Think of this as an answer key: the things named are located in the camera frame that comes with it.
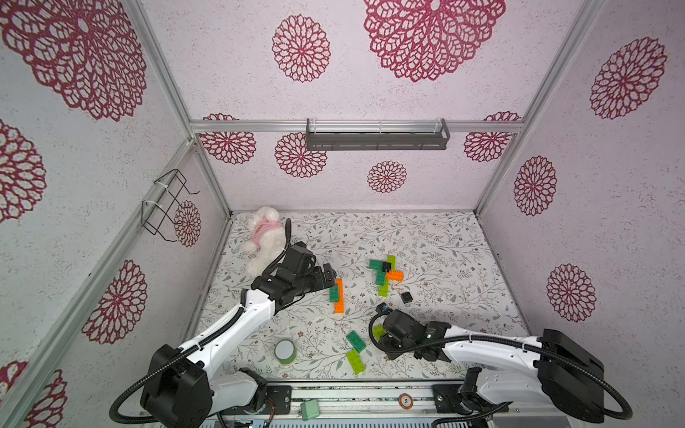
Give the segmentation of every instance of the red flower pattern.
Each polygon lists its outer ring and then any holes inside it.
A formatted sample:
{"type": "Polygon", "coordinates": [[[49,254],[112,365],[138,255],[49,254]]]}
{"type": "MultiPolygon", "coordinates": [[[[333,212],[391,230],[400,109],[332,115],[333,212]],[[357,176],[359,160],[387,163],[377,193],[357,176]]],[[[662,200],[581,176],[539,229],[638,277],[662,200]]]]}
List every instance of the red flower pattern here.
{"type": "Polygon", "coordinates": [[[110,287],[90,313],[81,332],[91,342],[114,344],[140,321],[147,300],[145,274],[133,260],[126,260],[110,287]]]}
{"type": "Polygon", "coordinates": [[[559,315],[575,323],[593,313],[597,300],[588,275],[572,264],[557,266],[549,274],[547,297],[559,315]]]}
{"type": "Polygon", "coordinates": [[[3,40],[38,83],[95,119],[133,116],[146,64],[118,0],[0,0],[3,40]]]}
{"type": "Polygon", "coordinates": [[[556,192],[556,170],[542,156],[525,161],[514,181],[514,200],[522,213],[535,216],[545,211],[556,192]]]}
{"type": "Polygon", "coordinates": [[[307,140],[301,132],[284,135],[278,140],[274,156],[283,171],[300,178],[320,173],[328,159],[324,151],[307,150],[307,140]]]}
{"type": "Polygon", "coordinates": [[[398,162],[386,160],[376,164],[369,171],[366,182],[379,193],[390,193],[399,189],[407,179],[407,170],[398,162]]]}
{"type": "Polygon", "coordinates": [[[0,120],[0,223],[33,210],[45,187],[45,168],[34,144],[0,120]]]}
{"type": "Polygon", "coordinates": [[[597,116],[615,119],[635,110],[659,86],[668,57],[655,38],[633,40],[602,64],[590,95],[597,116]]]}
{"type": "Polygon", "coordinates": [[[62,378],[62,371],[55,370],[52,381],[40,393],[40,399],[26,415],[27,424],[23,428],[55,428],[64,418],[66,404],[66,381],[62,378]]]}
{"type": "Polygon", "coordinates": [[[173,228],[184,247],[192,247],[200,237],[200,213],[190,201],[183,201],[176,208],[173,228]]]}
{"type": "Polygon", "coordinates": [[[24,368],[26,368],[26,361],[13,361],[0,368],[0,403],[24,368]]]}
{"type": "MultiPolygon", "coordinates": [[[[486,121],[518,121],[521,117],[512,112],[497,112],[486,117],[486,121]]],[[[466,156],[478,162],[497,159],[509,143],[512,134],[506,132],[471,132],[464,141],[466,156]]]]}
{"type": "MultiPolygon", "coordinates": [[[[237,121],[230,114],[216,113],[203,118],[206,121],[237,121]]],[[[255,155],[257,150],[254,134],[251,132],[205,132],[200,141],[207,153],[227,164],[243,164],[255,155]]]]}
{"type": "Polygon", "coordinates": [[[381,66],[435,80],[474,57],[505,12],[504,0],[364,0],[364,28],[381,66]]]}
{"type": "Polygon", "coordinates": [[[294,81],[318,79],[331,57],[321,25],[302,15],[285,18],[271,38],[278,68],[294,81]]]}

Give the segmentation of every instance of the wall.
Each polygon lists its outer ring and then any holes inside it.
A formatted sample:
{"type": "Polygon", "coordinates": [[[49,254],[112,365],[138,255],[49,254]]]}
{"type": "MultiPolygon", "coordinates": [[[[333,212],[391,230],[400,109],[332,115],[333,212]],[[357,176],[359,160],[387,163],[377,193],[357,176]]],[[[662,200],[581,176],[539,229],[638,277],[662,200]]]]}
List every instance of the wall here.
{"type": "MultiPolygon", "coordinates": [[[[147,374],[157,349],[183,342],[224,215],[196,158],[179,169],[188,180],[187,189],[199,193],[181,190],[178,201],[183,208],[169,195],[160,202],[171,206],[169,216],[178,226],[176,230],[166,219],[160,231],[176,242],[144,230],[122,259],[119,274],[58,366],[66,382],[66,403],[52,399],[54,393],[47,399],[51,417],[61,420],[56,428],[120,427],[107,417],[112,402],[147,374]]],[[[177,183],[170,189],[175,192],[177,183]]],[[[156,212],[150,222],[157,225],[160,220],[156,212]]],[[[122,414],[139,415],[140,393],[124,403],[122,414]]]]}
{"type": "Polygon", "coordinates": [[[0,400],[183,142],[118,2],[33,3],[0,1],[0,400]]]}
{"type": "MultiPolygon", "coordinates": [[[[581,2],[462,3],[143,1],[195,119],[516,120],[581,2]]],[[[507,137],[325,159],[301,134],[203,141],[234,209],[458,210],[475,207],[507,137]]]]}
{"type": "Polygon", "coordinates": [[[482,215],[533,333],[577,340],[632,404],[610,427],[685,418],[684,18],[609,3],[482,215]]]}

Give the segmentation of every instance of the lego brick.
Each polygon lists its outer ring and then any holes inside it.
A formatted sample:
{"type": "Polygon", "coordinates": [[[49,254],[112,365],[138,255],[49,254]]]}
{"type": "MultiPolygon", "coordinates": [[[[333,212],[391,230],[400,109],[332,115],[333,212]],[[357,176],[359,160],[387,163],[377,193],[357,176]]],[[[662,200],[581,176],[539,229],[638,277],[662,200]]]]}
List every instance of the lego brick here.
{"type": "Polygon", "coordinates": [[[390,281],[386,279],[386,283],[378,289],[378,295],[380,297],[387,297],[388,291],[390,290],[390,281]]]}
{"type": "Polygon", "coordinates": [[[338,284],[338,301],[336,302],[334,314],[344,314],[345,313],[345,299],[343,298],[343,281],[341,279],[336,279],[336,284],[338,284]]]}
{"type": "Polygon", "coordinates": [[[412,297],[412,293],[408,291],[400,294],[399,296],[402,298],[402,302],[404,303],[410,303],[414,300],[414,298],[412,297]]]}
{"type": "Polygon", "coordinates": [[[336,284],[335,286],[332,286],[331,288],[328,289],[328,301],[329,302],[338,302],[340,300],[340,289],[338,288],[338,285],[336,284]]]}
{"type": "Polygon", "coordinates": [[[404,273],[397,272],[396,270],[391,270],[390,272],[385,274],[385,278],[391,281],[402,281],[404,279],[404,273]]]}
{"type": "Polygon", "coordinates": [[[304,401],[300,405],[302,420],[310,420],[319,417],[319,402],[317,400],[304,401]]]}
{"type": "Polygon", "coordinates": [[[378,272],[376,274],[376,285],[377,286],[382,286],[385,284],[385,278],[387,276],[387,273],[385,272],[378,272]]]}
{"type": "Polygon", "coordinates": [[[364,343],[356,331],[351,331],[350,334],[347,335],[347,342],[349,342],[358,353],[366,348],[366,343],[364,343]]]}
{"type": "Polygon", "coordinates": [[[380,324],[373,328],[373,337],[375,337],[376,340],[381,340],[381,336],[383,336],[385,333],[385,329],[380,324]]]}
{"type": "Polygon", "coordinates": [[[364,367],[364,363],[362,363],[362,359],[359,358],[357,351],[348,352],[347,361],[349,361],[350,365],[352,366],[352,370],[354,370],[356,375],[366,370],[366,367],[364,367]]]}
{"type": "Polygon", "coordinates": [[[383,260],[369,260],[369,269],[381,271],[383,269],[383,260]]]}

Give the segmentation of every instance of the pink scarf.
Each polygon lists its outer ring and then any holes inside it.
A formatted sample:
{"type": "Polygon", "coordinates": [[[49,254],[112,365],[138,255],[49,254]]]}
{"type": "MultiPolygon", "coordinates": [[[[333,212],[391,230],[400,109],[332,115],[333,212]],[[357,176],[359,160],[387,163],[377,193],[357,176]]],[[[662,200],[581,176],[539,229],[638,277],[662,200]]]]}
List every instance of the pink scarf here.
{"type": "Polygon", "coordinates": [[[279,220],[276,221],[271,221],[267,220],[266,217],[262,217],[261,220],[257,222],[255,225],[255,230],[252,232],[252,242],[257,245],[257,248],[262,249],[262,246],[259,245],[260,241],[262,240],[262,236],[270,230],[276,230],[276,229],[282,229],[283,225],[279,220]]]}

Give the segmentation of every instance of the green lego brick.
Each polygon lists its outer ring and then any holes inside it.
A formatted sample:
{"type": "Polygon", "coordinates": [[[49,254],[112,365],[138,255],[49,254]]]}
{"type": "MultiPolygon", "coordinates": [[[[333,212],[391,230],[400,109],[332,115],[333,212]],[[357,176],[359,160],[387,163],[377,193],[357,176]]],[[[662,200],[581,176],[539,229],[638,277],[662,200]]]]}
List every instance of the green lego brick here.
{"type": "Polygon", "coordinates": [[[304,401],[300,405],[302,420],[310,420],[319,417],[319,402],[317,400],[304,401]]]}
{"type": "Polygon", "coordinates": [[[380,270],[376,274],[376,285],[377,286],[382,286],[385,284],[385,272],[381,272],[380,270]]]}
{"type": "Polygon", "coordinates": [[[354,370],[356,375],[366,370],[366,367],[364,367],[364,363],[362,363],[362,359],[359,358],[357,351],[348,352],[347,360],[349,361],[350,365],[352,366],[352,370],[354,370]]]}
{"type": "Polygon", "coordinates": [[[380,324],[373,328],[373,337],[375,337],[376,340],[381,340],[381,336],[383,336],[385,333],[385,329],[380,324]]]}
{"type": "Polygon", "coordinates": [[[335,303],[340,301],[340,290],[337,285],[328,289],[328,301],[335,303]]]}
{"type": "Polygon", "coordinates": [[[375,269],[380,272],[383,269],[383,260],[369,260],[369,269],[375,269]]]}
{"type": "Polygon", "coordinates": [[[390,280],[386,279],[386,283],[378,289],[378,295],[381,297],[387,297],[388,291],[390,290],[390,280]]]}
{"type": "Polygon", "coordinates": [[[366,343],[362,340],[361,337],[357,334],[356,331],[350,332],[350,334],[347,335],[347,342],[350,342],[352,347],[359,353],[366,348],[366,343]]]}

